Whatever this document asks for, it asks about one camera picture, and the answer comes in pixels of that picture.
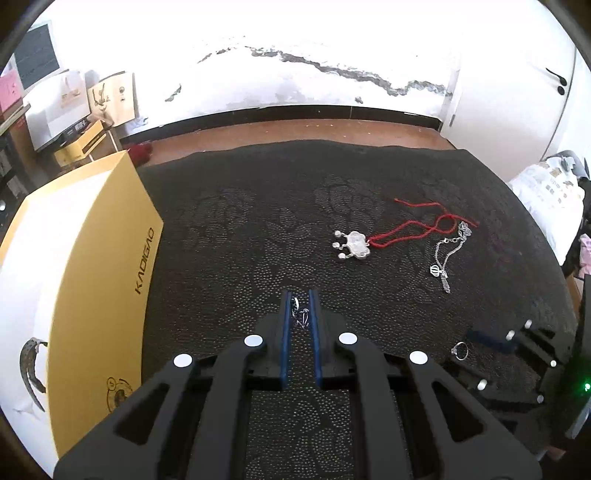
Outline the tan paper gift bag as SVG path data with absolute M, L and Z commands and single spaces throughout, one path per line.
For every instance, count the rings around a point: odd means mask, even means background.
M 87 90 L 91 114 L 109 127 L 136 118 L 134 79 L 131 72 L 118 72 L 99 80 Z

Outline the black patterned table mat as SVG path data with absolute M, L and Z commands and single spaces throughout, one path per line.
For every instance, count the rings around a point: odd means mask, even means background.
M 396 356 L 443 364 L 447 325 L 497 332 L 578 319 L 544 234 L 465 151 L 325 141 L 194 153 L 139 170 L 163 221 L 142 375 L 221 353 L 280 309 L 322 306 Z

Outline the framed blackboard panel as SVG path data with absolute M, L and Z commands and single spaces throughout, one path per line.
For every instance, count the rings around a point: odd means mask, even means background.
M 17 46 L 14 56 L 24 90 L 59 69 L 46 24 L 29 30 Z

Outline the white door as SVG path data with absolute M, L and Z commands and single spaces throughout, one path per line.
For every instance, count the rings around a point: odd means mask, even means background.
M 442 135 L 502 180 L 512 179 L 546 153 L 575 59 L 575 46 L 560 26 L 493 36 L 460 70 Z M 546 69 L 567 80 L 564 96 Z

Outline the red cloth on floor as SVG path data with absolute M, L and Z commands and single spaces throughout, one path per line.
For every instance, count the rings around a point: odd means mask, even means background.
M 152 155 L 153 147 L 150 142 L 133 144 L 127 148 L 127 153 L 135 167 L 146 164 Z

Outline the white printed pillow bag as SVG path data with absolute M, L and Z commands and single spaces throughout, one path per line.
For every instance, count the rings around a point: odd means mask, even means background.
M 578 180 L 587 177 L 578 157 L 562 152 L 529 165 L 507 182 L 544 234 L 560 265 L 566 260 L 583 218 L 585 191 Z

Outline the pink box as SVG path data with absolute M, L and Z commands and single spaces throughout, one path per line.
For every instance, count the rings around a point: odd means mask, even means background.
M 21 80 L 16 70 L 10 70 L 0 77 L 0 110 L 8 111 L 22 99 Z

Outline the white shopping bag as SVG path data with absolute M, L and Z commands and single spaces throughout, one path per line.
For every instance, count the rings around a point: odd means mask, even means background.
M 90 114 L 85 74 L 66 70 L 39 81 L 24 97 L 26 121 L 38 151 Z

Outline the yellow cardboard box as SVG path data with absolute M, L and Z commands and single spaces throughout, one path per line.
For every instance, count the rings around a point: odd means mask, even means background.
M 46 473 L 141 383 L 147 298 L 163 222 L 126 152 L 28 195 L 1 245 L 1 408 Z M 19 355 L 41 345 L 35 391 Z

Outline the small silver earring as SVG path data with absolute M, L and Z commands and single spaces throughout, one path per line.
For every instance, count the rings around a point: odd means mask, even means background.
M 307 307 L 301 306 L 301 302 L 297 297 L 290 299 L 290 315 L 294 323 L 303 329 L 308 329 L 310 324 L 310 311 Z

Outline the black wrist watch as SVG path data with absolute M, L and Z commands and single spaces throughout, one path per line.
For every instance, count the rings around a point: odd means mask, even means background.
M 35 394 L 35 391 L 46 393 L 45 385 L 36 376 L 36 359 L 41 345 L 47 346 L 47 343 L 34 337 L 24 343 L 19 355 L 19 369 L 25 389 L 34 405 L 44 412 L 45 408 Z

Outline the yellow storage box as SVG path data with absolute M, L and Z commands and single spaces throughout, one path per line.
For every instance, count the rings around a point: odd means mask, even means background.
M 60 167 L 80 161 L 94 149 L 94 144 L 105 135 L 103 122 L 94 121 L 76 139 L 70 141 L 54 153 L 54 159 Z

